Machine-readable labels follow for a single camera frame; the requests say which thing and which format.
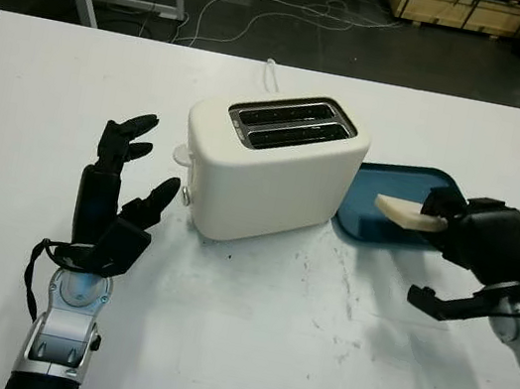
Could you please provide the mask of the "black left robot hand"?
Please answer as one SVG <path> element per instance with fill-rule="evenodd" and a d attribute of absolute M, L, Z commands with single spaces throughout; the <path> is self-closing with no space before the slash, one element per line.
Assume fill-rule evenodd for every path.
<path fill-rule="evenodd" d="M 145 198 L 123 205 L 118 202 L 125 163 L 147 156 L 153 148 L 137 138 L 158 123 L 155 114 L 106 123 L 97 145 L 97 160 L 82 171 L 72 222 L 73 243 L 138 253 L 150 244 L 147 229 L 161 221 L 162 212 L 180 190 L 180 179 L 165 180 Z"/>

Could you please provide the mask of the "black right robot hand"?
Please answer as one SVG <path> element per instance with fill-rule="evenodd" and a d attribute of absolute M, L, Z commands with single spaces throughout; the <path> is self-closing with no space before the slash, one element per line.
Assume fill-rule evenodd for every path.
<path fill-rule="evenodd" d="M 425 239 L 483 286 L 520 282 L 519 209 L 491 197 L 465 199 L 458 190 L 438 187 L 420 213 L 448 224 L 443 231 L 425 233 Z"/>

